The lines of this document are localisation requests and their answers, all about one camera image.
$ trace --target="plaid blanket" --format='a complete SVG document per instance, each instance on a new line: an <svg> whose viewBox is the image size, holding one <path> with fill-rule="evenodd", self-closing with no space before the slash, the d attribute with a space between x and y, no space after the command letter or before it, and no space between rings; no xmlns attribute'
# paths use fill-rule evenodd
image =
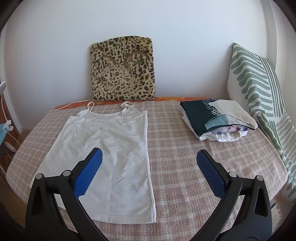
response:
<svg viewBox="0 0 296 241"><path fill-rule="evenodd" d="M134 106L140 111L148 110L148 152L157 222L126 225L94 221L109 240L190 240L220 201L196 164L196 154L201 149L206 149L227 171L235 171L241 177L262 175L270 199L287 181L287 171L277 151L258 128L235 142L199 141L182 120L179 102L141 102ZM28 201L33 175L69 115L82 109L51 110L15 154L6 178L24 202ZM95 106L93 111L105 114L120 110L120 104L114 104ZM225 230L234 222L241 201L242 197ZM68 227L75 230L66 211L61 213Z"/></svg>

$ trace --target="stack of folded clothes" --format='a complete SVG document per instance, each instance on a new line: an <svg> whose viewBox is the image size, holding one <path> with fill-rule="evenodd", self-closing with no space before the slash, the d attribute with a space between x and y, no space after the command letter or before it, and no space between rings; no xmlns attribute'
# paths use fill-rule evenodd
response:
<svg viewBox="0 0 296 241"><path fill-rule="evenodd" d="M201 141L236 141L258 127L256 121L233 100L182 101L180 105L183 120Z"/></svg>

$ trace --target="wooden floor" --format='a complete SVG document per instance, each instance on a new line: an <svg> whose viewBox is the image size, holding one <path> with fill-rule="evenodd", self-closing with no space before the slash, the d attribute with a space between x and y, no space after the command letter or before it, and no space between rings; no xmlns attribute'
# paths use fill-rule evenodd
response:
<svg viewBox="0 0 296 241"><path fill-rule="evenodd" d="M28 136L29 131L23 131L17 138L17 141L22 144L25 138ZM15 149L19 148L19 144L16 143ZM11 160L9 158L3 158L0 160L2 166L8 168ZM22 227L25 226L25 216L27 205L10 189L5 186L5 183L0 179L0 201L6 208L8 214Z"/></svg>

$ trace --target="dark green fabric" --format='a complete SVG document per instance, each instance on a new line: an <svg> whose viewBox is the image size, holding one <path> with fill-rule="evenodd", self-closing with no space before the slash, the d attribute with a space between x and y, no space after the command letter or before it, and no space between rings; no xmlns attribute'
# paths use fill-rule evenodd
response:
<svg viewBox="0 0 296 241"><path fill-rule="evenodd" d="M204 104L203 100L181 101L180 105L185 110L192 128L198 136L208 132L205 124L216 117Z"/></svg>

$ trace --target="green and white cushion cover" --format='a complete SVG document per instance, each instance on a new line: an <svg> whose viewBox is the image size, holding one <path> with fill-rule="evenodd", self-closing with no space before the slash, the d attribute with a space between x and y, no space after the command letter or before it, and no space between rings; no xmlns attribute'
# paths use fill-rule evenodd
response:
<svg viewBox="0 0 296 241"><path fill-rule="evenodd" d="M275 69L266 60L238 44L233 46L228 94L258 123L278 151L287 172L284 187L291 202L296 201L296 129L286 113Z"/></svg>

